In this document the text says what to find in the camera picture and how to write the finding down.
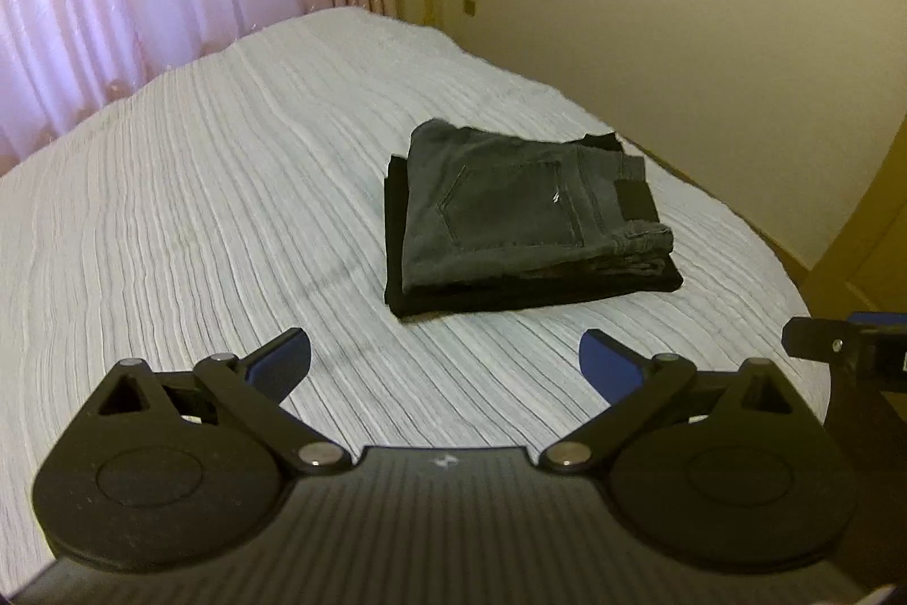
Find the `bed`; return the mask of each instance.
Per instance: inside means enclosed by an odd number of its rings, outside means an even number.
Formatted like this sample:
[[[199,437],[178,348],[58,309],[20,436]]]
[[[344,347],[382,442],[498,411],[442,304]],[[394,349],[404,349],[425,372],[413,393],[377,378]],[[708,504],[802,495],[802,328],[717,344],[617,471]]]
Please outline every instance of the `bed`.
[[[50,560],[33,474],[124,357],[184,370],[302,326],[312,371],[285,407],[354,454],[538,454],[607,407],[579,373],[591,327],[703,368],[771,357],[824,418],[827,368],[781,347],[806,307],[777,258],[652,161],[679,292],[398,321],[383,302],[383,179],[431,117],[552,140],[611,131],[440,32],[329,10],[167,72],[0,179],[0,591]]]

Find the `beige wall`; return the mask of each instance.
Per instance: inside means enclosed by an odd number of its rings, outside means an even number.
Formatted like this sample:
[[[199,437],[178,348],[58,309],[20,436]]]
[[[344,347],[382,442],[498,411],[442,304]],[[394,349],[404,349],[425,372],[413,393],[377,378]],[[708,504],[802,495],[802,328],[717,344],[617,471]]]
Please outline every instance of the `beige wall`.
[[[478,0],[474,19],[443,1],[461,46],[559,87],[806,265],[907,110],[907,0]]]

